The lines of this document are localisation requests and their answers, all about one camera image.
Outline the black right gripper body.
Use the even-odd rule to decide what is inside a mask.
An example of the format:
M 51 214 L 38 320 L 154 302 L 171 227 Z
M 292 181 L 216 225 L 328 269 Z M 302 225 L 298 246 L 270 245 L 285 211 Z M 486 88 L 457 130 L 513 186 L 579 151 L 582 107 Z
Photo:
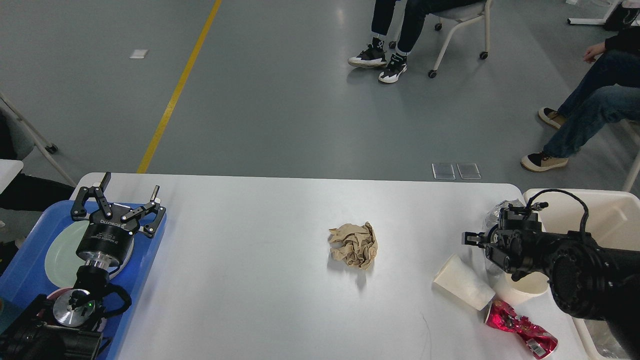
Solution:
M 515 243 L 509 235 L 505 235 L 498 225 L 490 228 L 486 235 L 489 239 L 485 248 L 487 260 L 507 274 L 517 273 L 521 264 L 521 254 L 518 248 L 514 247 Z

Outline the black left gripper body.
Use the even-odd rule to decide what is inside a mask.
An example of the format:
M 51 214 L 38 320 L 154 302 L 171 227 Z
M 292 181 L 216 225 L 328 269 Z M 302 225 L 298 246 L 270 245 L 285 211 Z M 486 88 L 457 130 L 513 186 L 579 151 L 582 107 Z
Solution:
M 124 267 L 131 258 L 137 221 L 90 216 L 75 254 L 85 262 L 102 262 L 102 268 Z

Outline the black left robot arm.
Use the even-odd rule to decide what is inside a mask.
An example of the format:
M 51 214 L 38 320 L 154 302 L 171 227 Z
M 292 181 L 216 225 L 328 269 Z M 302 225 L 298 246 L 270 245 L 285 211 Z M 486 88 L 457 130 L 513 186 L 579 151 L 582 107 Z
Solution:
M 114 360 L 162 241 L 167 207 L 106 198 L 107 172 L 51 205 L 1 276 L 3 360 Z

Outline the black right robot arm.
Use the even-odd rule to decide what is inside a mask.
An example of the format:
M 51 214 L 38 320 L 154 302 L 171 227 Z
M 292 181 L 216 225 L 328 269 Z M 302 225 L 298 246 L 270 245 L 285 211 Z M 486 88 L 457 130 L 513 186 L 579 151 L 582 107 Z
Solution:
M 585 201 L 578 230 L 546 232 L 538 213 L 548 207 L 533 194 L 522 206 L 501 207 L 497 224 L 486 232 L 464 232 L 464 245 L 483 249 L 485 258 L 514 281 L 539 272 L 562 312 L 576 319 L 604 321 L 630 356 L 639 358 L 639 273 L 637 250 L 604 247 L 586 230 Z

